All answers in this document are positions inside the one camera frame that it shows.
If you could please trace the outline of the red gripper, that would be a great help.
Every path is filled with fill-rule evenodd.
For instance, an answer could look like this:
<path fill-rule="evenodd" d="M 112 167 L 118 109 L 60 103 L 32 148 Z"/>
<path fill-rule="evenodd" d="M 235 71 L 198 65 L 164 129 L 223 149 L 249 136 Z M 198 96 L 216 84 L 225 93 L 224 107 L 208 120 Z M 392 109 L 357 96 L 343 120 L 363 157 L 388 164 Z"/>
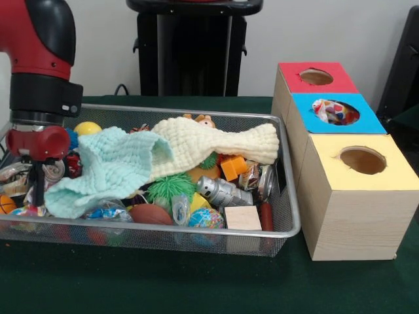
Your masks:
<path fill-rule="evenodd" d="M 6 145 L 14 156 L 34 161 L 61 160 L 69 151 L 70 137 L 61 126 L 14 126 L 6 135 Z M 45 173 L 41 162 L 33 162 L 29 179 L 33 183 L 34 206 L 44 204 Z"/>

